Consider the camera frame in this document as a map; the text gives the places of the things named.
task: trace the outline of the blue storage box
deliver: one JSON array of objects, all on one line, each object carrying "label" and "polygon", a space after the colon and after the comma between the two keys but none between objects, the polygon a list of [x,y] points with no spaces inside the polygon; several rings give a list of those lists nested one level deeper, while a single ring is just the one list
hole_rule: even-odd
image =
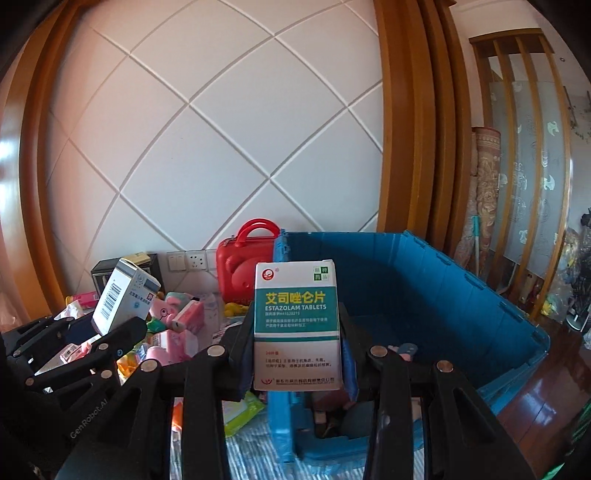
[{"label": "blue storage box", "polygon": [[[275,240],[274,261],[328,259],[335,262],[339,301],[374,344],[414,343],[415,362],[451,361],[495,414],[550,348],[548,334],[518,308],[410,232],[282,231]],[[342,347],[343,377],[355,381],[346,340]],[[297,455],[325,467],[323,473],[362,466],[368,438],[316,438],[306,395],[268,394],[269,426],[280,461],[290,463]],[[421,438],[418,421],[416,447]]]}]

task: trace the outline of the metal screw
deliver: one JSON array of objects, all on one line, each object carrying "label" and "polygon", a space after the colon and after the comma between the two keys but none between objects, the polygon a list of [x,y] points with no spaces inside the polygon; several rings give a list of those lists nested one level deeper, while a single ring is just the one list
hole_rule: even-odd
[{"label": "metal screw", "polygon": [[378,358],[388,355],[388,349],[382,345],[374,345],[369,349],[369,353]]},{"label": "metal screw", "polygon": [[221,345],[212,345],[207,349],[209,356],[222,356],[226,352],[226,349]]},{"label": "metal screw", "polygon": [[450,372],[453,371],[453,363],[451,363],[448,360],[439,360],[437,362],[437,369],[442,373],[442,374],[448,374]]},{"label": "metal screw", "polygon": [[158,362],[151,358],[145,362],[142,362],[140,368],[142,369],[142,372],[150,373],[158,368]]}]

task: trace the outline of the red case handle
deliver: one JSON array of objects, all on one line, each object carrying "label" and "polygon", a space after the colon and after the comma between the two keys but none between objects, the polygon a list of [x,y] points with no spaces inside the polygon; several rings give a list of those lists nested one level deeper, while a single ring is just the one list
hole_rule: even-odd
[{"label": "red case handle", "polygon": [[240,230],[238,230],[238,234],[236,236],[236,246],[241,247],[244,245],[246,243],[246,237],[248,234],[257,228],[269,230],[273,234],[273,238],[277,238],[279,236],[280,230],[276,224],[270,220],[267,220],[266,218],[253,218],[252,220],[247,221],[240,227]]}]

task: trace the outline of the reddish brown floor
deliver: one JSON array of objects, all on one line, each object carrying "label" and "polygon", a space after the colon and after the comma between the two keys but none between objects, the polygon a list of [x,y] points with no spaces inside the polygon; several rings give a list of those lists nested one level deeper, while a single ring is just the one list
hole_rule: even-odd
[{"label": "reddish brown floor", "polygon": [[591,351],[565,325],[538,322],[550,335],[550,352],[499,419],[541,478],[567,448],[573,419],[591,398]]}]

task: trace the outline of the diamond pattern wall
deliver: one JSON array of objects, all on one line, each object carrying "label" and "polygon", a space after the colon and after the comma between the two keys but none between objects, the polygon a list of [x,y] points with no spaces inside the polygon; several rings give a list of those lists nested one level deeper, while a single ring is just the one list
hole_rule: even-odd
[{"label": "diamond pattern wall", "polygon": [[106,0],[50,106],[47,183],[72,293],[104,258],[215,248],[248,219],[375,231],[382,87],[372,0]]}]

